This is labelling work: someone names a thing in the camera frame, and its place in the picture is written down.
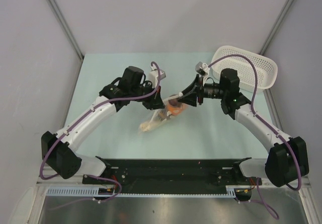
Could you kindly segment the dark purple fake fruit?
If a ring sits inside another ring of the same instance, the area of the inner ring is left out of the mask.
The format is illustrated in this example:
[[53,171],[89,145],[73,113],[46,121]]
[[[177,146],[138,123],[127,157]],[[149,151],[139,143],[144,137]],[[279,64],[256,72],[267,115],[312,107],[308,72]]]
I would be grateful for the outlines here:
[[157,119],[158,121],[164,121],[170,119],[170,116],[172,115],[171,111],[168,111],[167,109],[160,109],[157,113]]

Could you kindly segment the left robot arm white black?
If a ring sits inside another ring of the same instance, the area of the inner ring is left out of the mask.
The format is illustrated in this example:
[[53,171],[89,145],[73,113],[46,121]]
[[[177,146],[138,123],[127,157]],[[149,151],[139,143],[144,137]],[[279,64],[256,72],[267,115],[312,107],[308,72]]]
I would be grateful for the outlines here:
[[151,71],[135,66],[127,67],[121,77],[103,87],[91,106],[68,126],[56,133],[45,132],[41,137],[41,167],[48,165],[56,176],[69,179],[76,173],[93,175],[99,183],[107,183],[111,171],[100,157],[77,155],[83,141],[107,118],[119,112],[130,102],[140,102],[148,110],[162,109],[160,82],[166,73],[156,62]]

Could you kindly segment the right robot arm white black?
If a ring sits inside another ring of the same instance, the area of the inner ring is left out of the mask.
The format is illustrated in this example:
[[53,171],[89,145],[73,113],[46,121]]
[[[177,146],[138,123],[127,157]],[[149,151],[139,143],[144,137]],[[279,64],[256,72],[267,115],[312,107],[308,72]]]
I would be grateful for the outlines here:
[[250,177],[267,178],[276,187],[289,185],[309,173],[306,143],[291,137],[268,123],[258,114],[252,102],[240,92],[237,71],[225,68],[219,83],[205,84],[196,75],[194,81],[179,94],[178,101],[190,106],[201,105],[205,98],[219,99],[224,114],[248,129],[268,152],[266,159],[245,158],[235,163],[232,179],[244,184]]

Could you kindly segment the clear zip top bag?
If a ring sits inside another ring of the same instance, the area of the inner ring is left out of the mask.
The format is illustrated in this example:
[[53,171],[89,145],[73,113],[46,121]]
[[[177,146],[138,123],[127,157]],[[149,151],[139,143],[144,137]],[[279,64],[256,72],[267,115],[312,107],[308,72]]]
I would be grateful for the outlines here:
[[182,96],[183,93],[179,92],[163,99],[164,108],[154,110],[151,118],[140,124],[139,133],[153,131],[183,113],[188,105],[179,102],[179,98]]

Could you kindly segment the orange fake tangerine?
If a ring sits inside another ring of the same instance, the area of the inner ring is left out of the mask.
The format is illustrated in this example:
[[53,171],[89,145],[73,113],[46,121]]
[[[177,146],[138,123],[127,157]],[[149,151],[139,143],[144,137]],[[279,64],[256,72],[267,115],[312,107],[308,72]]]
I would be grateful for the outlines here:
[[186,109],[187,109],[186,104],[178,102],[176,99],[172,99],[172,100],[169,100],[167,104],[167,115],[177,116]]

